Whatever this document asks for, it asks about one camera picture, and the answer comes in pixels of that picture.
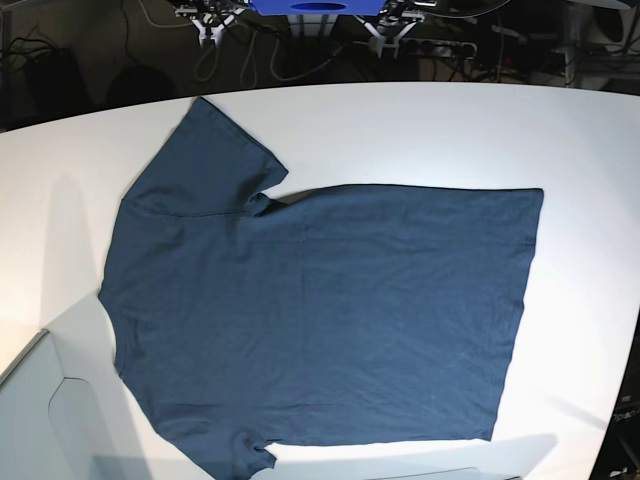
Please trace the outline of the dark blue T-shirt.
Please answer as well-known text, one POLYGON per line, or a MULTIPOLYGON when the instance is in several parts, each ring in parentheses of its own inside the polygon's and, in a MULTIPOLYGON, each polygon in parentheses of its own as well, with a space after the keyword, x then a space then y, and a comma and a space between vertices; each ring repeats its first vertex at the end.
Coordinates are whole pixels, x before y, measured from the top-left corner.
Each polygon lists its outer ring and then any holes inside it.
POLYGON ((152 428, 216 479, 273 443, 488 440, 540 189, 341 185, 293 203, 197 99, 121 201, 99 300, 152 428))

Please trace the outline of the black power strip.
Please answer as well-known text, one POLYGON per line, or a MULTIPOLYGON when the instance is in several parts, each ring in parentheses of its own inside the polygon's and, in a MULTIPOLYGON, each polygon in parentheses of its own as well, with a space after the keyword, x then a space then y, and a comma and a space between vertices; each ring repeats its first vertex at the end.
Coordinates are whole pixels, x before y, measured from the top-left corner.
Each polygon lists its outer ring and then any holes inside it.
POLYGON ((418 56, 436 59, 472 59, 477 54, 477 46, 471 42, 438 39, 369 39, 365 45, 378 57, 418 56))

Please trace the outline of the blue box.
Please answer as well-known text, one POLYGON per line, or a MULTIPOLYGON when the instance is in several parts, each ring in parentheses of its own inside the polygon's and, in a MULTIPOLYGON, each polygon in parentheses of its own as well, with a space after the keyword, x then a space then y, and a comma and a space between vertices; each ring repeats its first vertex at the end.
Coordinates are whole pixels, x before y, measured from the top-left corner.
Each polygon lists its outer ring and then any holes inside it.
POLYGON ((376 16, 385 0, 252 0, 260 15, 338 14, 376 16))

